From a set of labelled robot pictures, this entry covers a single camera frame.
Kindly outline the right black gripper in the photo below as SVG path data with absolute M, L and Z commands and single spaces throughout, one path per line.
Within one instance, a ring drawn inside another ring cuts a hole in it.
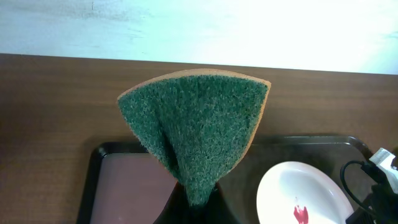
M 390 187 L 373 185 L 371 193 L 359 203 L 359 208 L 345 221 L 346 224 L 397 224 L 397 194 Z

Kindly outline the white plate small red stain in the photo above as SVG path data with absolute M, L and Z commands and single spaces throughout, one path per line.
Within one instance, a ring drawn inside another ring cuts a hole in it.
M 302 162 L 271 167 L 257 189 L 261 224 L 345 223 L 354 212 L 339 186 L 319 169 Z

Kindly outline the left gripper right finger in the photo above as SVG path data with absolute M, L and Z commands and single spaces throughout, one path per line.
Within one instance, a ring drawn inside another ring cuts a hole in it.
M 206 224 L 240 224 L 229 209 L 220 184 L 217 182 L 213 188 L 208 202 L 205 206 L 205 223 Z

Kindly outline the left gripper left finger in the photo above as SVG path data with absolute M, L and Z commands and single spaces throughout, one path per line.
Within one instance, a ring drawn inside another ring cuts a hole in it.
M 187 224 L 190 207 L 184 187 L 177 182 L 170 197 L 154 224 Z

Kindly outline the orange green scrub sponge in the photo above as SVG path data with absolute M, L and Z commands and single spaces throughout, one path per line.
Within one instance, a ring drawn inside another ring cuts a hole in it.
M 199 68 L 140 83 L 117 104 L 136 138 L 184 187 L 188 203 L 201 207 L 247 153 L 270 89 L 260 78 Z

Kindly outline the small reddish brown tray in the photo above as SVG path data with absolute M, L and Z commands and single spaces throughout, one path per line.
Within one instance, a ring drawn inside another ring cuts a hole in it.
M 76 223 L 154 223 L 176 182 L 139 142 L 104 142 L 91 153 Z

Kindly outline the large dark brown tray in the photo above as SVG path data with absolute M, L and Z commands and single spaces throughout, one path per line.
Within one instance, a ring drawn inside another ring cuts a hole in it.
M 367 145 L 352 136 L 260 136 L 241 162 L 220 179 L 221 191 L 238 223 L 258 223 L 257 188 L 272 166 L 286 161 L 303 162 L 341 185 L 340 169 L 344 164 L 366 161 L 371 156 Z

